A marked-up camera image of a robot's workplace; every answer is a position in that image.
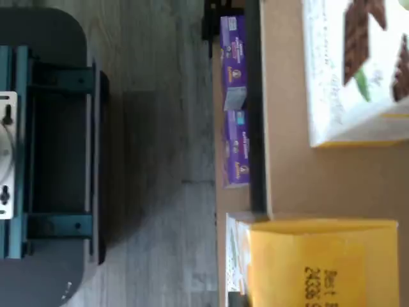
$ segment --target yellow packaging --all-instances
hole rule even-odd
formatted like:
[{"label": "yellow packaging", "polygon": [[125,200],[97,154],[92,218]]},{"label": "yellow packaging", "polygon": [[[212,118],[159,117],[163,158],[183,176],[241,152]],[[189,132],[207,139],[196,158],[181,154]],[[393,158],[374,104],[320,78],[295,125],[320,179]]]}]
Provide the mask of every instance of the yellow packaging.
[{"label": "yellow packaging", "polygon": [[310,219],[254,223],[253,307],[398,307],[397,222]]}]

